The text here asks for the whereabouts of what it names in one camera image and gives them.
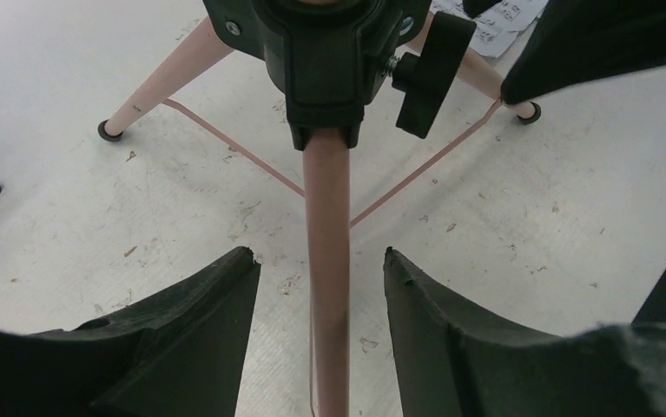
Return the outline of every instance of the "tightening knob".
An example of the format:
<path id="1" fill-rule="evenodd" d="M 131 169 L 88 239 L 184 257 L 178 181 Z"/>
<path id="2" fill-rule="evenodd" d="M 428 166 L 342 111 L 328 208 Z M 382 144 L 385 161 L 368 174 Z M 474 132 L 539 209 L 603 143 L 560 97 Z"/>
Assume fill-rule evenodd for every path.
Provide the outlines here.
<path id="1" fill-rule="evenodd" d="M 474 22 L 436 13 L 420 56 L 405 53 L 387 63 L 392 86 L 405 93 L 398 128 L 427 137 L 475 30 Z"/>

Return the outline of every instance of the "pink metal pole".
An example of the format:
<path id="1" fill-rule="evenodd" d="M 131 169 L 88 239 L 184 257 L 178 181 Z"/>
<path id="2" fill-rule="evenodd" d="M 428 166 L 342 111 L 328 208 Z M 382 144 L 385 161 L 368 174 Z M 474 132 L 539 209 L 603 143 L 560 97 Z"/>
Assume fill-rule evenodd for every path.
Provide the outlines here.
<path id="1" fill-rule="evenodd" d="M 303 152 L 303 166 L 310 266 L 310 342 L 318 417 L 347 417 L 350 151 L 342 132 L 315 131 Z"/>
<path id="2" fill-rule="evenodd" d="M 116 140 L 131 124 L 194 80 L 233 50 L 215 34 L 206 17 L 103 125 Z"/>

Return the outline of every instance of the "black rubber foot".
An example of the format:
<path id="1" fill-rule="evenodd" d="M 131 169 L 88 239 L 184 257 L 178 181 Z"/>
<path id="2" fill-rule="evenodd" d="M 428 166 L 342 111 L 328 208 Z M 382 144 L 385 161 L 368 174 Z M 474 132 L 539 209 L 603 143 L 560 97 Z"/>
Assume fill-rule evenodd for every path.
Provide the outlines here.
<path id="1" fill-rule="evenodd" d="M 105 123 L 107 123 L 107 122 L 108 121 L 106 120 L 106 121 L 100 123 L 99 125 L 97 125 L 97 134 L 100 135 L 100 137 L 102 139 L 105 139 L 108 142 L 118 142 L 118 141 L 120 141 L 121 137 L 123 136 L 123 132 L 121 132 L 121 133 L 119 133 L 115 136 L 108 135 L 108 132 L 105 131 Z"/>
<path id="2" fill-rule="evenodd" d="M 535 102 L 531 102 L 531 103 L 532 103 L 533 106 L 535 106 L 535 114 L 532 115 L 532 117 L 524 118 L 524 117 L 517 116 L 517 119 L 519 120 L 519 122 L 522 123 L 524 126 L 526 126 L 528 124 L 533 124 L 534 122 L 538 121 L 540 116 L 542 115 L 542 108 L 539 107 L 539 104 L 537 104 Z"/>

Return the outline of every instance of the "tripod leg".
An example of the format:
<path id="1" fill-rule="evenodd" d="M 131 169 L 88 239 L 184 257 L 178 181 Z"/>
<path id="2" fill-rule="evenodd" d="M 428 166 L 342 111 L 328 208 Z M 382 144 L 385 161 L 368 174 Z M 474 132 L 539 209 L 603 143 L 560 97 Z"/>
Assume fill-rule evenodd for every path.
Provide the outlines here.
<path id="1" fill-rule="evenodd" d="M 349 155 L 339 129 L 317 130 L 303 152 L 317 417 L 348 416 Z"/>
<path id="2" fill-rule="evenodd" d="M 427 15 L 422 31 L 407 44 L 409 48 L 418 53 L 422 51 L 433 17 L 432 13 Z M 501 83 L 504 82 L 504 78 L 471 48 L 468 48 L 463 56 L 463 62 L 460 64 L 457 77 L 490 99 L 499 100 L 501 98 Z M 514 110 L 523 121 L 530 120 L 537 112 L 537 107 L 533 103 L 521 103 L 510 107 L 510 109 Z"/>
<path id="3" fill-rule="evenodd" d="M 176 91 L 227 56 L 230 49 L 206 17 L 118 109 L 101 123 L 103 139 L 114 142 L 122 132 Z"/>

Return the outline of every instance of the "bolt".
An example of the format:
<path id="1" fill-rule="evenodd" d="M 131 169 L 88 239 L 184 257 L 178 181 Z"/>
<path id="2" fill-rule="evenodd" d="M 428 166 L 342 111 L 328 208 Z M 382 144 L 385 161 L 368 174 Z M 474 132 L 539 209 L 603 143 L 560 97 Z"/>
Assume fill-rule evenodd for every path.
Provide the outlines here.
<path id="1" fill-rule="evenodd" d="M 396 55 L 389 56 L 389 59 L 386 60 L 384 64 L 384 74 L 386 76 L 392 76 L 394 70 L 397 69 L 397 64 L 399 63 L 399 58 Z"/>
<path id="2" fill-rule="evenodd" d="M 412 30 L 412 27 L 414 27 L 414 17 L 407 16 L 402 20 L 402 24 L 399 28 L 399 35 L 404 36 L 407 33 L 409 33 L 410 30 Z"/>
<path id="3" fill-rule="evenodd" d="M 227 31 L 230 32 L 231 35 L 238 36 L 241 34 L 241 27 L 238 26 L 236 22 L 227 21 L 225 23 L 225 29 L 227 29 Z"/>

